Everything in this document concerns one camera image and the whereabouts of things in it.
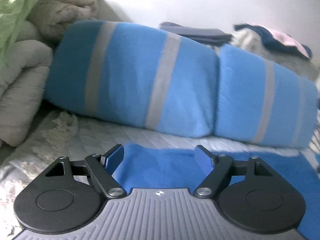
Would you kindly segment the blue fleece jacket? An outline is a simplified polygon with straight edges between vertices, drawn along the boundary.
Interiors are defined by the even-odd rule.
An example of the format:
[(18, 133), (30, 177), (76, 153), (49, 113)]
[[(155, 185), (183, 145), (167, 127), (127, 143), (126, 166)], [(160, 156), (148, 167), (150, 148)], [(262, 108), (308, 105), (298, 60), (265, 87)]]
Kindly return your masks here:
[[(294, 186), (306, 201), (298, 231), (307, 239), (319, 239), (319, 177), (302, 154), (235, 151), (229, 155), (235, 160), (257, 155)], [(206, 177), (195, 161), (193, 149), (152, 149), (136, 144), (125, 145), (124, 160), (113, 176), (126, 191), (133, 187), (187, 187), (193, 191)]]

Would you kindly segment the grey quilted bed cover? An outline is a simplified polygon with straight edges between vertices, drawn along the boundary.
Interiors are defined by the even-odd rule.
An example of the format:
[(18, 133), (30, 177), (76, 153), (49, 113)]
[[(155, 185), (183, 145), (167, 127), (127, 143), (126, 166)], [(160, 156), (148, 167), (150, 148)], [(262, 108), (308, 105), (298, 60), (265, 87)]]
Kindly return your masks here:
[(1, 239), (319, 239), (318, 89), (226, 44), (80, 21), (26, 70), (1, 130)]

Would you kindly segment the beige fringed throw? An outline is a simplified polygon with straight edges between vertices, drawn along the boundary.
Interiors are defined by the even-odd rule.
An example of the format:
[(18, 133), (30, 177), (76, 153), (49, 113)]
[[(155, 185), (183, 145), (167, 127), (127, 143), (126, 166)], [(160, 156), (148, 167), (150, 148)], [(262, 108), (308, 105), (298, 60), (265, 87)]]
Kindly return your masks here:
[(66, 155), (70, 140), (78, 133), (78, 118), (66, 111), (50, 112), (32, 134), (31, 150), (46, 163)]

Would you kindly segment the blue grey-striped pillow right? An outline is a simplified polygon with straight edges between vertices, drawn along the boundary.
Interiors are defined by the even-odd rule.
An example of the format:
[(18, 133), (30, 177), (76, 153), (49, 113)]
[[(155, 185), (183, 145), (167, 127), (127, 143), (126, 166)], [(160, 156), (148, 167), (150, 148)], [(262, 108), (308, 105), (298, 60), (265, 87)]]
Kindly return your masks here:
[(219, 58), (214, 134), (260, 146), (308, 147), (317, 122), (315, 83), (231, 45)]

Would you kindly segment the blue grey-striped pillow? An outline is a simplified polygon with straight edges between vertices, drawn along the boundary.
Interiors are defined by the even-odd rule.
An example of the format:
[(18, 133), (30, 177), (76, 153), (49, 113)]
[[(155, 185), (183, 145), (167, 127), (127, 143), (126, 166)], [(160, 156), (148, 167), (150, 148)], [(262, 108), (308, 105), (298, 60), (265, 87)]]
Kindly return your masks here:
[(231, 45), (219, 58), (214, 134), (260, 146), (308, 147), (317, 122), (315, 83)]
[(219, 58), (143, 25), (78, 21), (65, 32), (44, 97), (76, 114), (182, 137), (212, 134)]

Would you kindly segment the blue grey-striped pillow left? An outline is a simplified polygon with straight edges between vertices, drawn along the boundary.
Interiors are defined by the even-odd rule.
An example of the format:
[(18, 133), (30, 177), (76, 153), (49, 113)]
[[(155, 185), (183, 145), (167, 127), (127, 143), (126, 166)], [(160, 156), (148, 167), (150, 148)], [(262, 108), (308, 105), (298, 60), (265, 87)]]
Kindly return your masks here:
[(65, 32), (44, 97), (76, 114), (182, 137), (212, 134), (219, 58), (143, 25), (78, 21)]

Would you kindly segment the beige folded blanket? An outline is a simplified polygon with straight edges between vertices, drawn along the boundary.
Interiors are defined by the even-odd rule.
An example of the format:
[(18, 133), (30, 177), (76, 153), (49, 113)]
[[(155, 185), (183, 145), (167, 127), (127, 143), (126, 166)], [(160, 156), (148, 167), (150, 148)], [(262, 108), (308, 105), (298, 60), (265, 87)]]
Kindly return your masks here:
[(1, 143), (16, 147), (27, 137), (42, 101), (53, 60), (48, 42), (58, 42), (79, 20), (91, 20), (98, 0), (39, 0), (23, 22), (1, 69)]

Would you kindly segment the folded grey-blue garment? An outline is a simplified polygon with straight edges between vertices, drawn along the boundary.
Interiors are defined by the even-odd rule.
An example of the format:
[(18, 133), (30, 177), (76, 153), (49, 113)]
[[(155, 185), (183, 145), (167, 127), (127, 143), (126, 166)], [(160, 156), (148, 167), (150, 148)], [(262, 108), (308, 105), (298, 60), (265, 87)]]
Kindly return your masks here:
[(185, 27), (172, 22), (163, 22), (159, 25), (159, 29), (174, 33), (204, 45), (220, 47), (232, 40), (232, 34), (227, 34), (220, 29), (199, 29)]

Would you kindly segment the folded navy garment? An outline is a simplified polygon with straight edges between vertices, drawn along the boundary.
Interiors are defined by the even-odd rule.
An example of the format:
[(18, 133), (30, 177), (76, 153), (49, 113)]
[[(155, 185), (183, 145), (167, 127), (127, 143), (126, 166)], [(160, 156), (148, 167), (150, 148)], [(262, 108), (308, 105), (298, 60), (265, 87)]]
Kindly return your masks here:
[(267, 28), (265, 26), (254, 23), (241, 23), (234, 25), (235, 31), (240, 31), (242, 29), (249, 29), (256, 32), (260, 36), (263, 46), (270, 51), (277, 51), (285, 54), (296, 55), (308, 60), (312, 59), (313, 57), (312, 50), (307, 45), (302, 44), (302, 46), (307, 50), (310, 58), (307, 58), (304, 55), (302, 55), (295, 47), (287, 47), (282, 45), (280, 42), (275, 40), (271, 33), (268, 31), (270, 28)]

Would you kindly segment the folded pink garment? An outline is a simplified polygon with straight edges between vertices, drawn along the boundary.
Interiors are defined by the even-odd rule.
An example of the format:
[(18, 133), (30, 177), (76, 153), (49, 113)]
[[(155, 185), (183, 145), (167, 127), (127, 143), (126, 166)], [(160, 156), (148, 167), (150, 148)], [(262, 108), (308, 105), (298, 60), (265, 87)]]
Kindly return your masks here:
[(287, 47), (295, 47), (302, 55), (304, 55), (307, 58), (310, 58), (307, 50), (302, 46), (302, 44), (296, 41), (291, 36), (274, 29), (269, 29), (268, 31), (271, 33), (273, 38), (280, 42), (282, 45)]

